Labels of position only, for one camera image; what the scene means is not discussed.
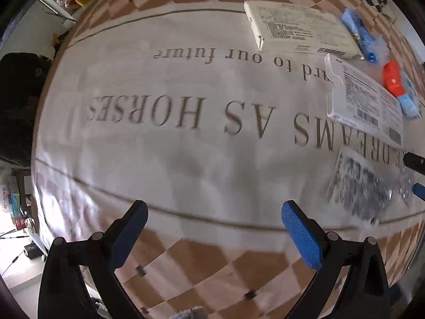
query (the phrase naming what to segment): table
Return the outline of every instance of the table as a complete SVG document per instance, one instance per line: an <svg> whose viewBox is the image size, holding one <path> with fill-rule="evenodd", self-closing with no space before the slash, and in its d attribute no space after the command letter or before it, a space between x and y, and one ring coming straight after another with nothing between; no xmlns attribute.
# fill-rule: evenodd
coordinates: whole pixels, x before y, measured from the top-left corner
<svg viewBox="0 0 425 319"><path fill-rule="evenodd" d="M117 276L148 318L194 305L212 318L284 317L314 272L280 223L279 200L295 199L343 238L375 236L390 284L405 272L424 229L418 201L410 209L398 201L369 229L335 222L318 206L340 146L351 143L384 172L398 169L402 152L326 119L320 90L330 84L320 57L259 57L243 1L98 0L44 88L32 164L42 239L88 238L134 199L145 200L147 227ZM273 1L338 16L355 8L424 95L407 41L364 2ZM405 131L419 154L420 126ZM251 290L256 297L246 301Z"/></svg>

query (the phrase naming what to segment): cable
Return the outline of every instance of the cable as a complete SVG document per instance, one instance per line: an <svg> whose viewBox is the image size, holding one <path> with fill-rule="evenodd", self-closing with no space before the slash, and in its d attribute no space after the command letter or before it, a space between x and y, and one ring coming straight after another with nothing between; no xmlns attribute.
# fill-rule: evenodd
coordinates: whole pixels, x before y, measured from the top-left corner
<svg viewBox="0 0 425 319"><path fill-rule="evenodd" d="M5 232L5 233L0 233L0 237L2 237L2 236L4 236L4 235L7 235L7 234L10 234L10 233L13 233L13 232L15 232L16 231L16 229L14 229L14 230L10 230L10 231L7 231L7 232Z"/></svg>
<svg viewBox="0 0 425 319"><path fill-rule="evenodd" d="M12 237L0 237L0 240L3 240L4 238L22 238L22 237L28 237L28 235L12 236Z"/></svg>
<svg viewBox="0 0 425 319"><path fill-rule="evenodd" d="M15 262L15 261L17 261L18 260L18 258L21 256L21 254L22 253L24 253L24 251L22 251L21 253L19 253L16 257L15 257L15 259L13 259L12 260L12 262L9 264L9 266L3 271L3 273L0 275L0 277L1 276L3 276L5 273L6 273L6 271L9 269L9 267L10 266L12 266L12 264Z"/></svg>

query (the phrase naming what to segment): barcode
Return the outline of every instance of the barcode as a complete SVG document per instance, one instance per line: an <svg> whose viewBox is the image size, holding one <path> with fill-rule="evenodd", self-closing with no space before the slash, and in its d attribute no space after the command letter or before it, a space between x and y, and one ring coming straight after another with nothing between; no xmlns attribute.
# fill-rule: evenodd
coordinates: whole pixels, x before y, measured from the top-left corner
<svg viewBox="0 0 425 319"><path fill-rule="evenodd" d="M357 115L361 119L363 119L367 122L370 122L371 124L374 124L375 126L378 125L378 120L376 120L373 116L370 116L368 113L361 111L360 109L357 109Z"/></svg>
<svg viewBox="0 0 425 319"><path fill-rule="evenodd" d="M320 48L317 52L318 53L334 54L334 55L339 55L339 56L342 56L342 55L345 54L343 51L332 50L332 49L327 49L327 48Z"/></svg>
<svg viewBox="0 0 425 319"><path fill-rule="evenodd" d="M420 113L419 114L416 114L416 115L413 115L413 116L407 116L407 115L405 115L405 116L407 117L407 120L409 120L409 121L415 120L415 119L421 119L422 118L422 116L421 116Z"/></svg>
<svg viewBox="0 0 425 319"><path fill-rule="evenodd" d="M273 37L273 38L285 38L286 36L288 36L288 31L279 30L275 23L266 22L266 25L270 30L271 37Z"/></svg>
<svg viewBox="0 0 425 319"><path fill-rule="evenodd" d="M398 145L401 145L401 135L391 127L388 128L388 136L392 141L395 141Z"/></svg>

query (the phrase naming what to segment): plastic bag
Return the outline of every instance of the plastic bag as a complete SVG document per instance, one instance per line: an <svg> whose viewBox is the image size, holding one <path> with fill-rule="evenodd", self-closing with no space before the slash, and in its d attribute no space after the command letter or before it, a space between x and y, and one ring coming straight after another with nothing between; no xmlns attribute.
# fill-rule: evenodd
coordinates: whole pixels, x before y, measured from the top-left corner
<svg viewBox="0 0 425 319"><path fill-rule="evenodd" d="M341 21L354 37L366 60L377 63L378 59L373 50L375 38L367 31L359 13L347 8L341 15Z"/></svg>
<svg viewBox="0 0 425 319"><path fill-rule="evenodd" d="M412 169L407 168L404 165L401 166L398 190L401 198L403 199L403 202L408 208L412 203L413 176L414 171Z"/></svg>
<svg viewBox="0 0 425 319"><path fill-rule="evenodd" d="M335 173L326 195L329 205L342 207L362 223L376 225L390 205L392 189L357 152L339 149Z"/></svg>
<svg viewBox="0 0 425 319"><path fill-rule="evenodd" d="M389 62L390 50L385 40L381 36L375 39L375 43L373 44L373 51L377 57L377 63L371 63L369 61L362 60L359 57L354 57L350 60L347 60L347 62L365 73L367 76L371 77L379 85L385 87L383 68L385 64Z"/></svg>

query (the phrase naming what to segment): white box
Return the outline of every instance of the white box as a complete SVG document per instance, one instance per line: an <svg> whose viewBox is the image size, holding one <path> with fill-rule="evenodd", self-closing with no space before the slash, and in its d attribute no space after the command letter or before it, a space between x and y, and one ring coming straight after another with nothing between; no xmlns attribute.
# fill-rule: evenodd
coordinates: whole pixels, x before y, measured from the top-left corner
<svg viewBox="0 0 425 319"><path fill-rule="evenodd" d="M245 1L244 9L261 51L362 56L349 31L331 13L272 1Z"/></svg>
<svg viewBox="0 0 425 319"><path fill-rule="evenodd" d="M31 176L24 176L24 189L25 194L32 194L32 179Z"/></svg>
<svg viewBox="0 0 425 319"><path fill-rule="evenodd" d="M328 94L328 117L379 138L399 149L403 146L400 102L375 80L347 62L325 58L327 77L335 84Z"/></svg>

